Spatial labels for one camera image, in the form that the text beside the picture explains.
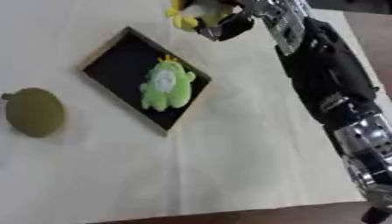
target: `black tray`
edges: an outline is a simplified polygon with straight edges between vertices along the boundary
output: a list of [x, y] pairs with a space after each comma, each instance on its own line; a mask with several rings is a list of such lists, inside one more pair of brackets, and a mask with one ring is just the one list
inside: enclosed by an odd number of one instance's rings
[[[146, 82], [147, 72], [165, 55], [177, 58], [187, 72], [196, 74], [196, 80], [192, 82], [192, 99], [183, 108], [168, 108], [165, 112], [157, 112], [152, 108], [144, 110], [139, 87]], [[165, 132], [177, 123], [211, 81], [208, 75], [130, 27], [123, 29], [89, 57], [81, 70]]]

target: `plush toy face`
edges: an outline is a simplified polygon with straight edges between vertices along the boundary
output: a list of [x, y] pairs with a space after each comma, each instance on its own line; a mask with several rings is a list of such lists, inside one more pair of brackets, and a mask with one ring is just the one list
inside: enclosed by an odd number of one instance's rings
[[158, 63], [149, 71], [148, 82], [140, 87], [143, 109], [153, 107], [156, 111], [163, 112], [168, 107], [184, 107], [191, 100], [191, 82], [195, 78], [194, 73], [186, 73], [177, 61]]

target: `durian toy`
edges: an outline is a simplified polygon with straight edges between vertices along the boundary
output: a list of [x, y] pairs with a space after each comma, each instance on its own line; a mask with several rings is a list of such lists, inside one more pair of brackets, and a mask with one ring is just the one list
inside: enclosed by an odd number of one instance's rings
[[66, 120], [63, 104], [44, 89], [25, 88], [15, 94], [3, 94], [2, 98], [7, 101], [7, 121], [29, 137], [47, 137], [60, 129]]

